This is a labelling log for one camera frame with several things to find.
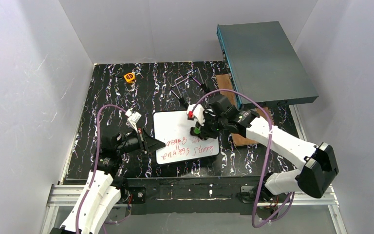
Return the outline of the small white whiteboard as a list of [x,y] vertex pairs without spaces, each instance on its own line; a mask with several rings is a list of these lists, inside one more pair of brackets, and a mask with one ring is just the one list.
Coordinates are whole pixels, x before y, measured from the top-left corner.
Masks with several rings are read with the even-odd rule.
[[185,111],[165,111],[153,114],[154,137],[165,144],[156,151],[160,165],[187,161],[220,153],[219,139],[202,140],[190,134],[194,121],[187,119]]

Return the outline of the green bone-shaped eraser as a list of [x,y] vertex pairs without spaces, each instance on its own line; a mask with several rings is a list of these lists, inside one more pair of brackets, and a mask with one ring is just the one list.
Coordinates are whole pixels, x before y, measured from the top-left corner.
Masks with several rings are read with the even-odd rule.
[[199,136],[201,134],[201,128],[200,127],[191,127],[190,128],[190,134],[192,136]]

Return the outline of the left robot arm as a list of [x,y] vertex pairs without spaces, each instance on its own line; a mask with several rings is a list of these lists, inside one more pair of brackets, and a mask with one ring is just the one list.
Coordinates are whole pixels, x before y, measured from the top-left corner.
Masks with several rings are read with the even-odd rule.
[[126,179],[117,177],[122,156],[140,151],[154,153],[166,144],[146,134],[143,128],[127,134],[102,136],[96,148],[96,159],[85,186],[72,211],[52,234],[96,234],[100,231],[113,206],[128,188]]

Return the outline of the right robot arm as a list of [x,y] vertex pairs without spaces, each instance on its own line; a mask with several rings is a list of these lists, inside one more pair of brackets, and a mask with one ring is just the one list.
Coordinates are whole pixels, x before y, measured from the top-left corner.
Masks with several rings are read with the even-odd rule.
[[321,198],[329,188],[339,169],[331,145],[320,145],[299,139],[278,127],[254,109],[237,109],[227,97],[217,95],[209,102],[209,109],[202,105],[190,105],[188,119],[197,122],[190,133],[200,139],[218,137],[223,130],[263,144],[290,161],[296,169],[282,173],[267,173],[262,179],[260,200],[276,195],[304,192],[313,198]]

